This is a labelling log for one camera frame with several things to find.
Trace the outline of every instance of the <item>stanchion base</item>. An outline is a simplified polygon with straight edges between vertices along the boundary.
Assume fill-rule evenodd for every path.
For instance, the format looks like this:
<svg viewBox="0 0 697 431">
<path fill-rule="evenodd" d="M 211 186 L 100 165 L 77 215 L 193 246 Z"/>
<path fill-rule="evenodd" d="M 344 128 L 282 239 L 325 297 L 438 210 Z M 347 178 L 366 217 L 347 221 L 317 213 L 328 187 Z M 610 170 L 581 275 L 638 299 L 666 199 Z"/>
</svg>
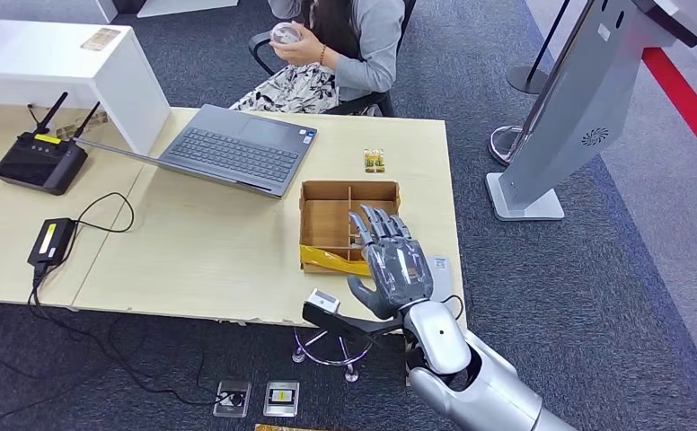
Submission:
<svg viewBox="0 0 697 431">
<path fill-rule="evenodd" d="M 492 172 L 486 174 L 486 189 L 489 190 L 491 204 L 494 206 L 494 214 L 503 222 L 524 222 L 531 220 L 562 220 L 565 211 L 560 206 L 558 195 L 554 189 L 544 193 L 541 198 L 525 209 L 510 209 L 507 206 L 505 195 L 499 186 L 499 177 L 502 173 Z"/>
<path fill-rule="evenodd" d="M 531 77 L 531 81 L 528 81 L 528 74 L 530 73 L 531 67 L 529 66 L 513 67 L 507 71 L 507 82 L 519 92 L 539 94 L 550 77 L 537 69 L 534 72 L 534 76 Z"/>
<path fill-rule="evenodd" d="M 491 139 L 489 140 L 491 157 L 494 157 L 494 160 L 505 166 L 510 165 L 515 155 L 513 145 L 522 131 L 523 128 L 520 126 L 502 126 L 491 132 Z"/>
</svg>

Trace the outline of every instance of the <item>black router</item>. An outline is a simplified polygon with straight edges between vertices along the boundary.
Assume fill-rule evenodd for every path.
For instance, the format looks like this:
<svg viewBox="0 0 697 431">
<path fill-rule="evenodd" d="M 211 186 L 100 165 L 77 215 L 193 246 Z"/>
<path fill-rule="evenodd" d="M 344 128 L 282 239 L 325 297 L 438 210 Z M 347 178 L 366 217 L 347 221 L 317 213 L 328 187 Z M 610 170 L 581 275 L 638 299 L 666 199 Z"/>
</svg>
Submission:
<svg viewBox="0 0 697 431">
<path fill-rule="evenodd" d="M 97 111 L 97 102 L 74 136 L 65 141 L 47 136 L 47 124 L 52 120 L 60 105 L 68 96 L 64 92 L 45 118 L 37 123 L 33 132 L 23 132 L 0 162 L 0 180 L 50 193 L 66 193 L 76 174 L 81 170 L 87 153 L 74 139 L 80 137 L 92 115 Z"/>
</svg>

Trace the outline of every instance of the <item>open cardboard box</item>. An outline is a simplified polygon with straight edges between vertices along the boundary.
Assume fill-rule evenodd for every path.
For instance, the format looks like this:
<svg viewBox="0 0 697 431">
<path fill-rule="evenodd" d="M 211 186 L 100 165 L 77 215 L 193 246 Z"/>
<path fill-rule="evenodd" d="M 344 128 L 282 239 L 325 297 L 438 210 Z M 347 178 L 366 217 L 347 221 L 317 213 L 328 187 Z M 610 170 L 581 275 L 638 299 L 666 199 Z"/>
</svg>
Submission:
<svg viewBox="0 0 697 431">
<path fill-rule="evenodd" d="M 362 258 L 362 242 L 349 211 L 370 223 L 361 204 L 399 214 L 399 184 L 393 181 L 305 181 L 301 185 L 301 244 L 348 260 Z M 343 274 L 333 269 L 301 263 L 304 272 Z"/>
</svg>

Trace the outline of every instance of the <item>laptop keyboard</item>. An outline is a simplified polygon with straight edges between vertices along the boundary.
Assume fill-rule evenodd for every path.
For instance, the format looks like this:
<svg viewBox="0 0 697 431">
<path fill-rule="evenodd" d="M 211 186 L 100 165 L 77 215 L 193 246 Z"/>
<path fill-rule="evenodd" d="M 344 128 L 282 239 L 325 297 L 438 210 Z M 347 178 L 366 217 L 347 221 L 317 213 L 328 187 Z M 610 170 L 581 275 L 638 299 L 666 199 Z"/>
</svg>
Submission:
<svg viewBox="0 0 697 431">
<path fill-rule="evenodd" d="M 266 146 L 252 146 L 200 128 L 188 129 L 169 154 L 221 168 L 284 182 L 298 154 Z"/>
</svg>

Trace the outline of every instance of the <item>floral skirt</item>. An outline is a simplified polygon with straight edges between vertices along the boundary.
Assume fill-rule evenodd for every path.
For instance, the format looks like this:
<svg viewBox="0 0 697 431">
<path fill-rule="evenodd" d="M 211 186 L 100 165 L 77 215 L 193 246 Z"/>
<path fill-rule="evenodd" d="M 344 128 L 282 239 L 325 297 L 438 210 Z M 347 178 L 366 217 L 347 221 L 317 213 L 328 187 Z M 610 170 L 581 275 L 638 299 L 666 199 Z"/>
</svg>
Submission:
<svg viewBox="0 0 697 431">
<path fill-rule="evenodd" d="M 230 109 L 319 114 L 338 104 L 335 74 L 328 67 L 312 63 L 286 66 L 244 95 Z M 373 115 L 374 112 L 366 109 L 357 115 Z"/>
</svg>

